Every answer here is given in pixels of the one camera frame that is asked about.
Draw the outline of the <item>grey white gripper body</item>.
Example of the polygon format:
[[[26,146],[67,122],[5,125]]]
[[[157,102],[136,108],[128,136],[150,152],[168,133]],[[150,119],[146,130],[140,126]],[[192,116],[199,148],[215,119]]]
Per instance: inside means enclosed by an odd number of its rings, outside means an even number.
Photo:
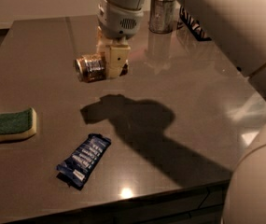
[[[98,5],[99,26],[108,39],[130,39],[139,31],[143,18],[143,10],[129,10],[99,0]]]

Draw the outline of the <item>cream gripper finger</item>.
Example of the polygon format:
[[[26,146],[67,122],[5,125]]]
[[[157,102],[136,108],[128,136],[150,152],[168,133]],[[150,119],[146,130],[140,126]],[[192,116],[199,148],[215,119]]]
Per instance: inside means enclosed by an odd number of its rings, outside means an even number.
[[[129,45],[110,45],[105,49],[105,73],[107,78],[117,78],[128,72]]]
[[[96,52],[102,57],[106,58],[106,39],[100,27],[97,27],[97,44]]]

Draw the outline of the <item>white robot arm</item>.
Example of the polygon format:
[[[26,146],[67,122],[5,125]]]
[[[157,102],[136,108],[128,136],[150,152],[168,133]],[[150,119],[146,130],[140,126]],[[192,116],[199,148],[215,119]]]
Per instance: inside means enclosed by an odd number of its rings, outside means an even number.
[[[176,0],[266,101],[266,0]],[[221,224],[266,224],[266,124],[237,163]]]

